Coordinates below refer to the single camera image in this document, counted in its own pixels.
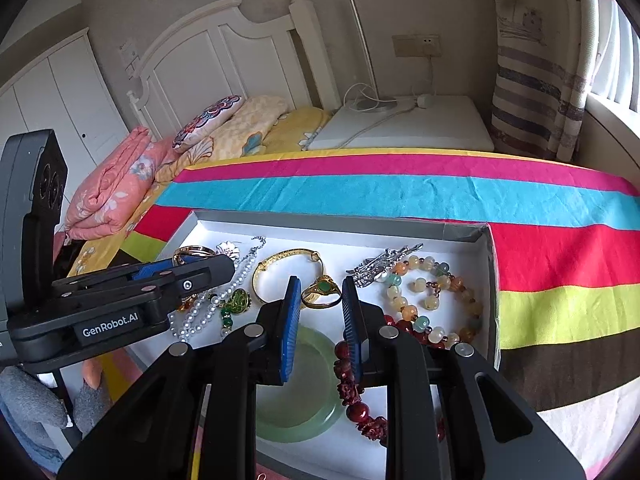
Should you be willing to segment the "grey gloved left hand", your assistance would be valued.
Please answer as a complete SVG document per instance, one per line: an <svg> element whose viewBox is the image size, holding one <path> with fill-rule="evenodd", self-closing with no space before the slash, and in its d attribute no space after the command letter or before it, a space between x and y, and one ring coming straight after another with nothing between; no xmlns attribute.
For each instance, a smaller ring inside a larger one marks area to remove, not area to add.
<svg viewBox="0 0 640 480"><path fill-rule="evenodd" d="M82 379L70 418L85 436L112 402L97 359L82 363ZM54 449L54 442L44 426L64 429L67 425L67 410L58 396L21 368L8 366L1 372L1 399L17 427L29 440L42 448Z"/></svg>

